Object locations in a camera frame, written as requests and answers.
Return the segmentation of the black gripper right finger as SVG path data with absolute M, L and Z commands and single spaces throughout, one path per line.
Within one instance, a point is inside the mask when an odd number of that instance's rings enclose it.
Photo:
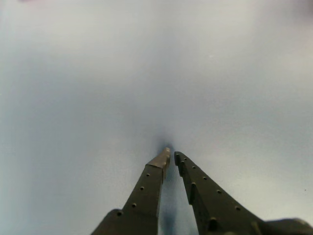
M 251 213 L 190 158 L 174 153 L 201 235 L 311 235 L 313 228 L 301 219 L 264 221 Z

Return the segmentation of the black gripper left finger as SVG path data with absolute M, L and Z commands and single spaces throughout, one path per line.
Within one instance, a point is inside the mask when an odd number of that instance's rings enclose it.
M 156 235 L 161 189 L 170 165 L 171 150 L 166 147 L 149 161 L 122 209 L 110 211 L 93 235 Z

